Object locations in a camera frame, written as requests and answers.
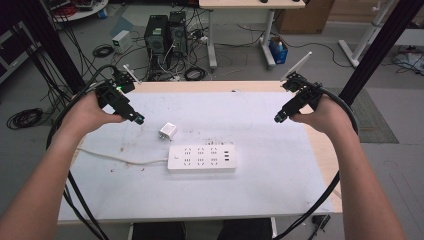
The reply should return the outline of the white box device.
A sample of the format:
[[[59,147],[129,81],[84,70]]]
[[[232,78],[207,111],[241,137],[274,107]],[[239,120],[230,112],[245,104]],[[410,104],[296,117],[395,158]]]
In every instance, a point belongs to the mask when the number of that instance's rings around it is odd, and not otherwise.
[[[132,46],[130,32],[122,30],[112,39],[112,43],[117,53],[124,53]]]

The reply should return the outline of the black bracket on floor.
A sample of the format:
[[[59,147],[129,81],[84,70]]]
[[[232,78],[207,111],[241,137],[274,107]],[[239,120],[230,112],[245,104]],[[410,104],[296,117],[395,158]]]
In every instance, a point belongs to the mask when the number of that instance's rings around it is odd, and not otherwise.
[[[312,217],[312,223],[314,225],[314,229],[313,229],[312,234],[308,238],[308,240],[313,240],[317,236],[319,230],[324,230],[325,226],[327,225],[327,223],[329,222],[330,219],[331,219],[330,215],[315,215],[315,216],[313,216]]]

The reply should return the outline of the cardboard box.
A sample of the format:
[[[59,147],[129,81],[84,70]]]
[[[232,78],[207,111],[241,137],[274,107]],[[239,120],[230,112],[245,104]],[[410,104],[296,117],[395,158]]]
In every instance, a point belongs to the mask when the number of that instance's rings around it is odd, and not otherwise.
[[[275,26],[281,34],[321,34],[335,0],[303,0],[302,9],[276,12]]]

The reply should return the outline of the white power adapter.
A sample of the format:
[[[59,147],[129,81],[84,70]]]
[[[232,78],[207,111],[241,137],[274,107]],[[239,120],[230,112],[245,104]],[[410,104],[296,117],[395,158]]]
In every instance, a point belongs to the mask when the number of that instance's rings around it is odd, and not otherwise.
[[[161,139],[169,139],[171,140],[173,136],[177,132],[177,127],[172,123],[166,123],[160,130],[159,130],[159,137]]]

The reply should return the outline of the white table mat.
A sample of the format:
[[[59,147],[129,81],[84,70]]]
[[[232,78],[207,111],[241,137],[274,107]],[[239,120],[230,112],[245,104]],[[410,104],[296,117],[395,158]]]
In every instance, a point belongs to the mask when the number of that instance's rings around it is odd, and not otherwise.
[[[303,125],[274,117],[285,92],[132,93],[142,125],[107,124],[87,135],[71,168],[99,221],[297,215],[326,189]],[[177,132],[161,139],[172,123]],[[234,145],[237,168],[172,173],[174,145]]]

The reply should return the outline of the person's left hand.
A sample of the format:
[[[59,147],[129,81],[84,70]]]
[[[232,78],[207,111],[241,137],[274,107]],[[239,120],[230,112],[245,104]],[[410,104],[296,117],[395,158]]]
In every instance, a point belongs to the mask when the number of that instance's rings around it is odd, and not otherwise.
[[[109,123],[122,123],[120,115],[109,114],[98,105],[97,96],[91,92],[83,96],[62,120],[60,131],[73,137],[83,137]]]

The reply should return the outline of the white power strip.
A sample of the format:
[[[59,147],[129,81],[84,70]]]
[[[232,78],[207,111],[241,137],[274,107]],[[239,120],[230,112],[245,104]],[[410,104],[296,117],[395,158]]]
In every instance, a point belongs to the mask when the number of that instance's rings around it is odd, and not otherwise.
[[[234,145],[174,145],[169,148],[172,173],[225,172],[237,168]]]

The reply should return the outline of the black frame post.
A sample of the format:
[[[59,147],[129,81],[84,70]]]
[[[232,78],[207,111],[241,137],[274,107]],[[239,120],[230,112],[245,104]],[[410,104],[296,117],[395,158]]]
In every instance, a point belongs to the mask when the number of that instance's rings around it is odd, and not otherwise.
[[[399,0],[339,94],[347,105],[354,102],[389,50],[423,6],[424,0]]]
[[[11,0],[32,35],[41,43],[73,94],[85,83],[40,0]]]

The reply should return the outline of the round white table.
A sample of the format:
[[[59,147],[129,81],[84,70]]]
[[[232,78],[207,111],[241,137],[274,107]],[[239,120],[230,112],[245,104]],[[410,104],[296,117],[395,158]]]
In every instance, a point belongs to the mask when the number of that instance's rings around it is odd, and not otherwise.
[[[57,23],[79,20],[103,11],[109,0],[43,0]]]

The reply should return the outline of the person's leg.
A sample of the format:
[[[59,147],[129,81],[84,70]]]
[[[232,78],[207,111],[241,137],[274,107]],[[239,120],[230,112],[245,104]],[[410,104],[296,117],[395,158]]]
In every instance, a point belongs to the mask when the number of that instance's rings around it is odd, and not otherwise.
[[[185,227],[180,222],[135,223],[131,240],[185,240]]]
[[[225,220],[217,240],[272,240],[269,218]]]

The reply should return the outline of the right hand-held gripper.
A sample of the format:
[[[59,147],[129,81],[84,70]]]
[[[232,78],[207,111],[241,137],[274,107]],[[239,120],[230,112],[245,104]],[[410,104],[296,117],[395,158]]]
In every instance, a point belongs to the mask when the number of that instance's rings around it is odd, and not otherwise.
[[[301,67],[311,55],[312,52],[309,51],[281,78],[281,87],[286,91],[294,93],[295,96],[285,103],[276,114],[274,117],[276,123],[284,122],[288,117],[299,113],[306,105],[309,105],[313,109],[317,108],[319,98],[322,96],[322,85],[320,83],[309,82],[299,73]]]

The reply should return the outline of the person's right leg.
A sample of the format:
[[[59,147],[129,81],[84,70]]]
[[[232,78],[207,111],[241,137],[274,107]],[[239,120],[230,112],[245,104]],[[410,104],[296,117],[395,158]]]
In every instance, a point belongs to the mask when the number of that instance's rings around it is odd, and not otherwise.
[[[272,240],[269,218],[225,220],[217,240]]]

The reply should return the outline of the white metal stand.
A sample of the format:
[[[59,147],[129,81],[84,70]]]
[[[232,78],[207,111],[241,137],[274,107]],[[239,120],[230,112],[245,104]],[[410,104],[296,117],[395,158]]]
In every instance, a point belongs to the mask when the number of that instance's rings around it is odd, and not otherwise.
[[[384,3],[378,1],[377,5],[373,7],[373,10],[377,13],[377,15],[370,22],[369,27],[354,50],[350,49],[345,40],[338,41],[339,46],[354,68],[359,65],[359,57],[365,50],[365,47],[372,43],[375,35],[382,28],[383,18],[388,13],[394,2],[395,0],[385,0]]]

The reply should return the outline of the blue box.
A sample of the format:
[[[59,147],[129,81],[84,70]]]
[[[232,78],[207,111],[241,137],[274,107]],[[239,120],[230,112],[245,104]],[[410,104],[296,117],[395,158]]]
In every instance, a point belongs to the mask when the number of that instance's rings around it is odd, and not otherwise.
[[[286,62],[288,48],[281,37],[272,37],[269,41],[269,50],[276,64]]]

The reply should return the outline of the person's left leg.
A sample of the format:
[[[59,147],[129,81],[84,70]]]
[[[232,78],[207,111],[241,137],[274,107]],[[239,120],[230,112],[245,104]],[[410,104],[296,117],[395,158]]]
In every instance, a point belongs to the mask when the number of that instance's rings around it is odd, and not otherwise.
[[[180,222],[135,223],[131,240],[185,240],[185,227]]]

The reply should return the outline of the grey floor mat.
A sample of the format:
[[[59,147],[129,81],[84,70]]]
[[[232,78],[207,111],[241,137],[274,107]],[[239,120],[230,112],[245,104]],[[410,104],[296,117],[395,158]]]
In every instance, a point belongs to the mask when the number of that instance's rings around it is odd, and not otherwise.
[[[358,135],[362,143],[399,143],[366,89],[360,91],[350,105],[350,109],[355,117]]]

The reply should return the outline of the black computer tower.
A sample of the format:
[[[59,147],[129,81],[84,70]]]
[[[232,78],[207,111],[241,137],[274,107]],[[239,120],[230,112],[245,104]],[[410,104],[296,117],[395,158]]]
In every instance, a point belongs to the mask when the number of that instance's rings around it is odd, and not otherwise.
[[[173,41],[173,54],[175,57],[181,57],[187,53],[186,12],[172,11],[168,25]]]
[[[166,15],[151,15],[149,17],[144,40],[152,64],[165,67],[169,64],[170,40],[167,32],[168,17]]]

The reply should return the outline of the person's right hand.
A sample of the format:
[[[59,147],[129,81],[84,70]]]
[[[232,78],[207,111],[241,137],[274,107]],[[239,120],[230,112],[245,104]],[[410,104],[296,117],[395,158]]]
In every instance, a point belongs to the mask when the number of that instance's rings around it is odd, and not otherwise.
[[[353,129],[345,111],[329,96],[323,95],[315,111],[308,114],[294,114],[290,119],[311,126],[315,130],[330,136],[333,133]]]

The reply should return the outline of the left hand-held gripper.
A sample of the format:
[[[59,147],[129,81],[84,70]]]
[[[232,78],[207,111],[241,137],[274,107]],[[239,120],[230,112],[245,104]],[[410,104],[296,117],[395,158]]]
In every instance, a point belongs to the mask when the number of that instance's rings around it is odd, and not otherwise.
[[[109,105],[122,118],[139,125],[144,123],[145,117],[136,112],[130,105],[130,100],[125,96],[135,89],[136,79],[129,71],[121,71],[116,66],[112,67],[112,79],[106,80],[95,88],[99,106],[104,108]]]

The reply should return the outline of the dark equipment rack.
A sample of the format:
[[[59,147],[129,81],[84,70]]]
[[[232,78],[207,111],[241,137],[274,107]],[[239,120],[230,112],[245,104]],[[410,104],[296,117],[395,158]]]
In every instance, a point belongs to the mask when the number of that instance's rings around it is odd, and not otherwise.
[[[22,21],[10,29],[0,26],[0,84],[29,58],[29,50],[36,52],[39,46]]]

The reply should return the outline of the wooden desk with white legs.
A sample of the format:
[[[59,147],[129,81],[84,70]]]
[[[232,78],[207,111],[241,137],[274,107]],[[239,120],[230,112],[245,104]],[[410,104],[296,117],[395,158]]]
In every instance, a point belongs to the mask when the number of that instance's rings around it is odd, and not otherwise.
[[[266,60],[268,69],[275,67],[276,63],[269,50],[268,44],[274,14],[281,9],[302,9],[306,6],[303,0],[198,0],[199,7],[208,11],[208,40],[207,51],[209,67],[215,70],[218,66],[213,33],[213,11],[216,9],[266,9],[266,27],[263,39],[260,41],[260,47]]]

